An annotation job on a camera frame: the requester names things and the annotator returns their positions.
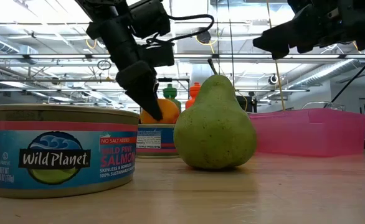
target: label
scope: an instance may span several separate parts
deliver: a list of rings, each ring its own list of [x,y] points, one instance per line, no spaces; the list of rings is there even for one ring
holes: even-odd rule
[[[137,125],[0,121],[0,188],[99,184],[135,169]]]
[[[137,153],[177,154],[173,141],[174,128],[138,128]]]

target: green pear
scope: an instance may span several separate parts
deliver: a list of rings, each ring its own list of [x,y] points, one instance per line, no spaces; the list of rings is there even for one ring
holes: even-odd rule
[[[227,77],[213,75],[203,83],[177,120],[174,145],[186,164],[201,169],[240,166],[253,156],[256,132]]]

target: pink container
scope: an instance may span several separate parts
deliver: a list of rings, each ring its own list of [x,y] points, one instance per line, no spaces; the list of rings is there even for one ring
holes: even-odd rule
[[[333,157],[364,152],[365,115],[331,109],[251,114],[257,152]]]

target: tuna can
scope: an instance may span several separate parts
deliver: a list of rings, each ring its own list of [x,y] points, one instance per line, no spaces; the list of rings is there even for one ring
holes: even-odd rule
[[[64,197],[128,183],[138,119],[97,107],[0,105],[0,196]]]
[[[139,124],[137,157],[177,158],[173,141],[174,124]]]

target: table surface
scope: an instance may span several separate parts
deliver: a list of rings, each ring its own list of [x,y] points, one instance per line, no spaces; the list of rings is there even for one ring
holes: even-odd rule
[[[365,154],[261,154],[230,172],[137,159],[132,182],[75,197],[0,197],[0,223],[365,223]]]

